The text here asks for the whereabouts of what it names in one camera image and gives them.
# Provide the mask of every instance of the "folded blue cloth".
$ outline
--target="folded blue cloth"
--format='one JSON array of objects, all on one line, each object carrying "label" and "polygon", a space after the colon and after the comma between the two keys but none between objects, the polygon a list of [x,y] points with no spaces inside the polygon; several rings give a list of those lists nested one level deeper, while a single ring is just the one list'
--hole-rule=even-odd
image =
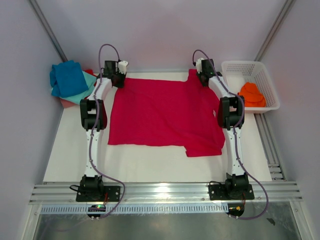
[{"label": "folded blue cloth", "polygon": [[88,87],[87,91],[84,91],[78,95],[69,96],[69,97],[61,97],[62,99],[65,99],[69,102],[73,102],[75,104],[80,104],[80,100],[84,99],[85,97],[89,96],[95,89],[95,82],[97,78],[95,76],[92,76],[91,74],[86,73],[83,71],[83,76],[86,82],[86,85]]},{"label": "folded blue cloth", "polygon": [[61,98],[78,95],[89,89],[80,64],[72,60],[52,65],[50,85],[51,95]]}]

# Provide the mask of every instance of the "white platform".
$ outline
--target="white platform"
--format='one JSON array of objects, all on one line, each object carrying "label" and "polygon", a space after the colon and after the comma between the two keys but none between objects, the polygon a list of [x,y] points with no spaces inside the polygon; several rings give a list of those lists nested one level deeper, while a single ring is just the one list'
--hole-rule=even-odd
[{"label": "white platform", "polygon": [[[128,73],[127,77],[186,81],[188,73]],[[235,92],[239,88],[230,87]],[[108,121],[116,90],[114,87],[104,100]],[[123,182],[222,182],[226,179],[226,146],[223,147],[221,156],[192,158],[187,157],[185,148],[180,146],[112,146],[107,145],[109,126],[108,122],[103,133],[98,168],[110,177]],[[251,113],[245,114],[241,138],[244,166],[259,181],[271,181],[256,120]],[[86,144],[79,106],[65,109],[43,181],[79,182],[85,172]]]}]

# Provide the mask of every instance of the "red cloth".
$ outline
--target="red cloth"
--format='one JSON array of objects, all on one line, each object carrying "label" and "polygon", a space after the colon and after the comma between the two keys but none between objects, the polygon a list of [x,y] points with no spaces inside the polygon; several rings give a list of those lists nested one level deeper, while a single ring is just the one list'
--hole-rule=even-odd
[{"label": "red cloth", "polygon": [[96,75],[94,74],[94,71],[93,71],[92,69],[84,70],[84,72],[86,72],[87,74],[90,74],[90,75],[92,75],[92,76],[95,76],[95,77],[96,77]]},{"label": "red cloth", "polygon": [[219,100],[196,70],[186,82],[127,78],[114,97],[110,145],[184,146],[188,157],[222,154]]}]

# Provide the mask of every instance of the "white plastic basket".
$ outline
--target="white plastic basket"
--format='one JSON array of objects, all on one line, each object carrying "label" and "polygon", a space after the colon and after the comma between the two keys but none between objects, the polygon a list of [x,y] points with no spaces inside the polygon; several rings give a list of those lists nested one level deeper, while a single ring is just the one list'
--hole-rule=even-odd
[{"label": "white plastic basket", "polygon": [[280,107],[274,84],[262,62],[259,61],[224,61],[222,75],[230,90],[240,92],[245,83],[254,83],[264,95],[266,107],[245,107],[246,113],[263,114]]}]

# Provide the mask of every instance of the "orange cloth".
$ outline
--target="orange cloth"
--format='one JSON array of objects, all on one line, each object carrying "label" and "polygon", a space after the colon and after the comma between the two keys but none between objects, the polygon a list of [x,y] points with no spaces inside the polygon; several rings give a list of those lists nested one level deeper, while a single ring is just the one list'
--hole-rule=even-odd
[{"label": "orange cloth", "polygon": [[244,96],[244,106],[251,108],[264,108],[266,99],[261,92],[259,92],[256,84],[247,82],[238,95]]}]

